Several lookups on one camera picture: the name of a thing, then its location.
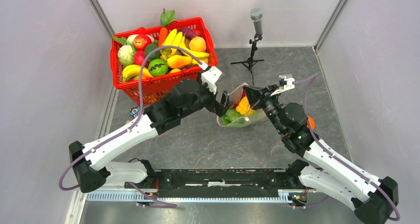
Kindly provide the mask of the toy napa cabbage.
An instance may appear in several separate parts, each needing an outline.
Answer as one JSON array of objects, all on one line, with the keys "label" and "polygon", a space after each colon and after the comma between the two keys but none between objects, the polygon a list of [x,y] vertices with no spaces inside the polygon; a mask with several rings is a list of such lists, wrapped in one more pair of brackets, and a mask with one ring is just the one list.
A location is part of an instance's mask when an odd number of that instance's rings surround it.
[{"label": "toy napa cabbage", "polygon": [[245,117],[241,116],[235,109],[229,109],[223,117],[217,118],[217,123],[222,127],[242,128],[265,118],[265,113],[262,111],[256,111],[251,116]]}]

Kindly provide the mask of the yellow toy bell pepper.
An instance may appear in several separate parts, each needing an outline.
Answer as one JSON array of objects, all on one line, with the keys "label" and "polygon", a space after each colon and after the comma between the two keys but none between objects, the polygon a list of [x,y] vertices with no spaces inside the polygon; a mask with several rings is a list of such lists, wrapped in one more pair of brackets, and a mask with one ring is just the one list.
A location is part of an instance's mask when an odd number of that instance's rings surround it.
[{"label": "yellow toy bell pepper", "polygon": [[250,106],[249,100],[247,96],[244,96],[239,104],[236,106],[235,110],[241,115],[245,117],[251,116],[255,110],[253,110]]}]

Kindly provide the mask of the clear zip top bag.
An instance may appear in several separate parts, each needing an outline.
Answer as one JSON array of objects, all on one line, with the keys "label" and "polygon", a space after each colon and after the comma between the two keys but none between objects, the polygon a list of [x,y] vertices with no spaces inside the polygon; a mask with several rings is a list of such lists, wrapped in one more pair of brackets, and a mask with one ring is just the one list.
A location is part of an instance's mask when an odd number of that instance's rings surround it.
[{"label": "clear zip top bag", "polygon": [[246,95],[243,90],[245,86],[248,86],[248,84],[242,83],[230,93],[231,107],[224,116],[216,116],[216,122],[219,126],[242,128],[267,120],[262,110],[252,110],[249,104],[245,102]]}]

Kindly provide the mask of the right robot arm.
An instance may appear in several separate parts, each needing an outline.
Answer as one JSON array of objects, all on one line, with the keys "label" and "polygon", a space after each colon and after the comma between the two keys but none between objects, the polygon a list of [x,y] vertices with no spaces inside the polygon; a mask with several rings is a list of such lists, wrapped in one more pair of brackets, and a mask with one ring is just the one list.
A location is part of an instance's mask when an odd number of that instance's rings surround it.
[{"label": "right robot arm", "polygon": [[277,88],[245,86],[244,91],[250,107],[264,111],[285,147],[300,156],[286,170],[287,184],[323,192],[350,208],[364,224],[398,221],[397,182],[370,174],[333,150],[311,129],[302,105],[278,102]]}]

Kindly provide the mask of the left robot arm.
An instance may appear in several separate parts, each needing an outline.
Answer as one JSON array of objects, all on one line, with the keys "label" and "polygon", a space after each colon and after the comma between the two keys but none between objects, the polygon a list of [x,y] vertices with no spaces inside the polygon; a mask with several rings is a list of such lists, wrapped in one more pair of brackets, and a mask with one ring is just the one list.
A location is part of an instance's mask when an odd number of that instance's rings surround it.
[{"label": "left robot arm", "polygon": [[223,91],[220,101],[216,97],[217,91],[213,91],[209,83],[183,79],[127,125],[90,143],[72,142],[68,147],[69,168],[75,174],[76,187],[83,193],[92,192],[113,181],[152,187],[156,175],[148,161],[133,165],[116,163],[117,169],[112,169],[112,160],[135,145],[179,126],[181,119],[202,109],[222,117],[232,102],[227,91]]}]

